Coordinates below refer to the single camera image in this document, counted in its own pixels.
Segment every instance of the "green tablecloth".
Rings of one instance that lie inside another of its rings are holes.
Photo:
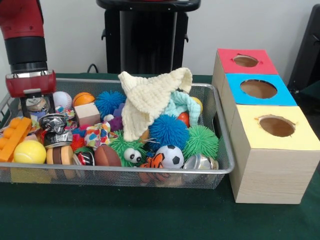
[[[58,77],[115,79],[107,74]],[[210,82],[195,76],[195,82]],[[300,205],[236,204],[215,190],[1,183],[1,239],[320,239],[320,175]]]

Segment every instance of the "wire mesh basket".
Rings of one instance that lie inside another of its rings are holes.
[[[103,91],[123,93],[118,80],[71,78],[57,79],[57,91],[67,92],[72,98],[83,91],[92,93],[94,96]],[[216,158],[219,163],[218,170],[0,162],[0,182],[215,189],[224,175],[230,173],[235,165],[218,91],[210,84],[194,83],[190,96],[197,97],[203,103],[199,124],[213,130],[219,138]],[[0,103],[2,114],[0,127],[7,126],[12,118],[21,116],[18,105],[19,99],[5,96]]]

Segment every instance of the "cream knitted cloth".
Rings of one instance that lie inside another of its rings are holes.
[[[193,80],[185,67],[151,78],[131,76],[126,71],[118,77],[127,97],[121,114],[127,142],[138,140],[154,123],[167,107],[172,92],[179,88],[189,93]]]

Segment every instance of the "light blue knitted cloth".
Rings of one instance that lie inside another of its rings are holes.
[[[168,106],[164,109],[164,115],[174,115],[179,117],[184,112],[189,112],[190,126],[198,125],[201,107],[187,93],[174,91],[171,93],[171,98]]]

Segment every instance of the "orange toy block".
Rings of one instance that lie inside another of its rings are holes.
[[[12,162],[16,146],[21,143],[31,130],[31,119],[14,118],[0,138],[0,162]]]

